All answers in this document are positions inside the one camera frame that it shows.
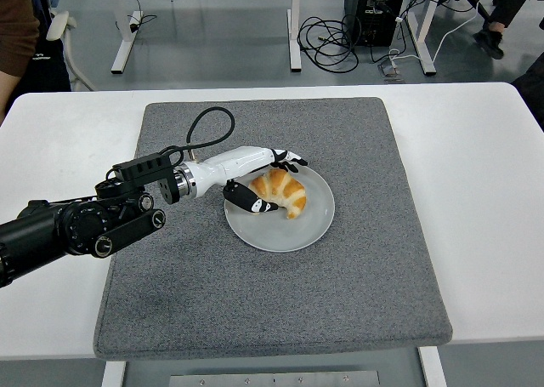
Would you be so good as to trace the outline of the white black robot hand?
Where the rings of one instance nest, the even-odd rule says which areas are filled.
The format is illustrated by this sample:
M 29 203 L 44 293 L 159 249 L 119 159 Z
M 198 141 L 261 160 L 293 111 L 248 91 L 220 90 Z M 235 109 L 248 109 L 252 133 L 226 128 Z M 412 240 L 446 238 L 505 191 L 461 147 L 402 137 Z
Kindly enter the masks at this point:
M 212 186 L 221 185 L 228 202 L 250 213 L 267 213 L 279 206 L 265 201 L 236 179 L 268 166 L 296 173 L 298 164 L 306 166 L 308 163 L 290 151 L 241 146 L 204 162 L 185 162 L 180 169 L 187 182 L 188 196 L 197 198 Z

